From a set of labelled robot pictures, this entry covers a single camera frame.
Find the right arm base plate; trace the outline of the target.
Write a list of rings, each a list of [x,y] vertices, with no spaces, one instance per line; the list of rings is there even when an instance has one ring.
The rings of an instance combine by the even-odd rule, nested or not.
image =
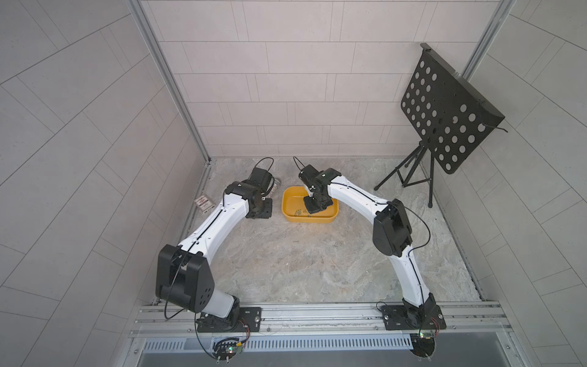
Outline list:
[[[413,307],[404,304],[378,306],[386,330],[446,330],[440,306]]]

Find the yellow plastic storage box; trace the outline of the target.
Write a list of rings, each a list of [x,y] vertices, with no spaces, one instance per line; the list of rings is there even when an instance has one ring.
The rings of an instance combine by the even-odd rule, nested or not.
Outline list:
[[[308,193],[304,187],[289,187],[284,191],[281,210],[287,221],[292,223],[331,223],[339,214],[339,202],[333,200],[333,205],[325,211],[310,214],[304,204],[304,197]]]

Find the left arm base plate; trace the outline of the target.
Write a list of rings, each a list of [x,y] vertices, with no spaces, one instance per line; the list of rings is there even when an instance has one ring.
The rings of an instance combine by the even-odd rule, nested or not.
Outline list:
[[[238,314],[233,310],[227,318],[205,313],[195,324],[199,333],[256,333],[260,330],[261,313],[261,307],[240,307]]]

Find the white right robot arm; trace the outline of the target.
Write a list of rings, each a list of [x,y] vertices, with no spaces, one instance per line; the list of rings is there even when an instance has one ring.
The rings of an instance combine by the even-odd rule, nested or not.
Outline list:
[[[299,179],[308,193],[304,205],[309,213],[321,213],[339,200],[363,215],[372,225],[372,241],[394,267],[403,292],[402,301],[415,323],[436,306],[433,295],[424,283],[414,258],[412,227],[406,208],[400,200],[385,200],[358,187],[339,171],[328,168],[318,171],[307,165]]]

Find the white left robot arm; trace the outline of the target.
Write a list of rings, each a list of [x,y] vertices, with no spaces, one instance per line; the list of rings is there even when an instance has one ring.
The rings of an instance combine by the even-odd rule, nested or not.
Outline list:
[[[235,181],[209,217],[176,246],[166,245],[159,252],[155,294],[158,298],[194,313],[207,313],[231,319],[238,313],[238,299],[217,290],[210,266],[226,237],[243,219],[268,219],[275,186],[266,182]]]

